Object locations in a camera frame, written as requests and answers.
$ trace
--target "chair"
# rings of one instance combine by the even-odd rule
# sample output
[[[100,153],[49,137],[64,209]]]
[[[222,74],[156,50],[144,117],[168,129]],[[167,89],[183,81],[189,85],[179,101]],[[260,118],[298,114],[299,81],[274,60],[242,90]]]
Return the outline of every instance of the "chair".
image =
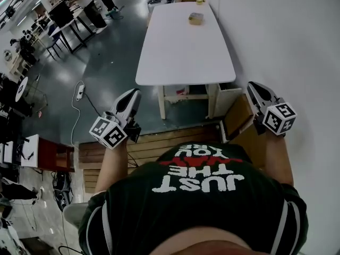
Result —
[[[51,24],[51,26],[48,28],[48,33],[47,34],[50,36],[53,33],[53,31],[56,30],[56,28],[57,28],[56,24]],[[63,45],[67,48],[66,44],[61,40],[60,35],[61,35],[60,32],[57,33],[56,35],[53,35],[52,36],[52,38],[53,38],[52,43],[49,46],[46,47],[46,50],[49,52],[49,54],[52,56],[52,58],[54,60],[55,60],[55,58],[54,58],[54,56],[52,55],[52,53],[49,50],[52,48],[54,50],[54,52],[57,54],[57,56],[60,58],[58,52],[54,48],[54,46],[56,45],[60,49],[60,51],[62,51],[61,48],[59,47],[59,45],[57,44],[58,40],[60,40],[63,43]]]

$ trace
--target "computer monitor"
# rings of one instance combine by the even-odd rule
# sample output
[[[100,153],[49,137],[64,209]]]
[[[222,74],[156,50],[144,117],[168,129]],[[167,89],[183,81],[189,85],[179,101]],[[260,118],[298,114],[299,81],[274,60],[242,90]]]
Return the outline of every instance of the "computer monitor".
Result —
[[[73,20],[73,14],[65,1],[55,5],[48,14],[60,28]]]

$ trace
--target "gray floor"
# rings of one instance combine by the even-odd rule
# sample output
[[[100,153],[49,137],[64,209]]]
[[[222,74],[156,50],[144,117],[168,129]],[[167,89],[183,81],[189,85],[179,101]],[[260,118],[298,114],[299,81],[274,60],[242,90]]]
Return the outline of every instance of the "gray floor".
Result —
[[[91,194],[83,193],[82,170],[78,169],[77,150],[74,152],[74,167],[75,173],[71,173],[71,187],[74,194],[72,203],[87,202]],[[39,237],[54,247],[50,254],[59,254],[57,250],[60,245],[68,245],[80,251],[77,229],[63,220],[62,212],[54,201],[50,172],[44,171],[43,177],[44,180],[29,167],[20,168],[20,184],[29,190],[35,187],[39,190],[39,194],[42,192],[42,197],[34,205],[32,205],[32,200],[12,201],[13,209],[7,220],[12,223],[19,238]],[[63,249],[62,252],[64,255],[68,254],[67,249]],[[77,253],[70,250],[70,255],[73,254]]]
[[[82,47],[71,55],[64,47],[62,58],[56,58],[56,61],[47,52],[40,57],[40,62],[30,69],[28,76],[34,78],[41,74],[39,89],[46,93],[48,107],[42,111],[41,118],[35,114],[24,120],[24,135],[38,133],[45,139],[69,145],[71,130],[78,116],[78,112],[71,107],[71,99],[74,86],[79,80],[85,83],[85,91],[100,113],[109,110],[114,99],[123,92],[140,88],[142,100],[136,119],[142,133],[194,126],[205,121],[207,100],[182,101],[174,105],[166,103],[167,119],[162,120],[157,88],[138,86],[135,83],[147,32],[148,1],[114,0],[118,7],[125,6],[120,12],[124,18],[107,20],[108,28],[91,38],[87,42],[87,48]],[[79,28],[82,34],[86,35],[84,27],[79,25]],[[66,34],[67,37],[73,38],[73,45],[79,43],[71,32]],[[74,102],[75,106],[81,109],[81,117],[75,128],[73,141],[94,141],[88,133],[97,116],[94,109],[86,98]]]

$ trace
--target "white pillar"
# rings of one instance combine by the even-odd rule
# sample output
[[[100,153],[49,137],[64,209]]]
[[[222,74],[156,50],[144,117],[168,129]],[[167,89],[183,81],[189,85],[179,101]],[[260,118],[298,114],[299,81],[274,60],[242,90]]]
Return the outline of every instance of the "white pillar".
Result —
[[[52,5],[49,2],[49,0],[40,0],[40,2],[42,3],[47,12],[49,12],[52,9]]]

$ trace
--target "white table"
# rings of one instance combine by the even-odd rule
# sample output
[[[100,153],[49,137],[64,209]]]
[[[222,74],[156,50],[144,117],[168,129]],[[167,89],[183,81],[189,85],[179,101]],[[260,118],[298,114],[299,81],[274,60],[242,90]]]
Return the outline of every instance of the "white table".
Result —
[[[189,24],[192,12],[203,13],[202,25]],[[183,2],[155,7],[136,74],[139,85],[158,86],[162,119],[164,100],[209,99],[213,117],[218,84],[236,78],[216,18],[207,3]],[[207,95],[165,96],[164,86],[207,84]]]

